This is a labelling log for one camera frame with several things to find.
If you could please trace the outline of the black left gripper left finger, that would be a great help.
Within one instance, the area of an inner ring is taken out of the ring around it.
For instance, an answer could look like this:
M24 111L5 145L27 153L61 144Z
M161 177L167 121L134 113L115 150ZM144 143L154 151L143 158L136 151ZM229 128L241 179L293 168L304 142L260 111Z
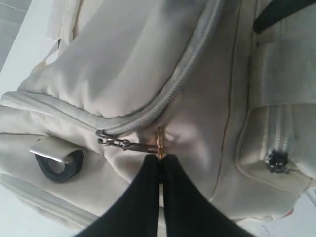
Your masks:
M155 237L159 216L159 160L146 155L138 174L100 218L78 237Z

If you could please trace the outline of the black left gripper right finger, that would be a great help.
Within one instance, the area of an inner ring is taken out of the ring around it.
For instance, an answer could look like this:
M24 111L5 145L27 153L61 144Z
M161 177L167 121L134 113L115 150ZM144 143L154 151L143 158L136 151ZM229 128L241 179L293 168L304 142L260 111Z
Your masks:
M176 155L161 161L168 237L252 237L217 210L195 187Z

